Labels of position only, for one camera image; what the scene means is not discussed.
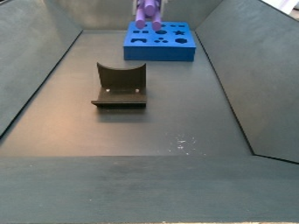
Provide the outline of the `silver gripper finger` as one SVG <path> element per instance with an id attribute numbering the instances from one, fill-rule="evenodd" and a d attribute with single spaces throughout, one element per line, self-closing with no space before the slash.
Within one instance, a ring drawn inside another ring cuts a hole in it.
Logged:
<path id="1" fill-rule="evenodd" d="M 133 0 L 133 14 L 137 14 L 138 0 Z"/>
<path id="2" fill-rule="evenodd" d="M 169 4 L 169 0 L 161 0 L 161 14 L 165 14 L 165 7 Z"/>

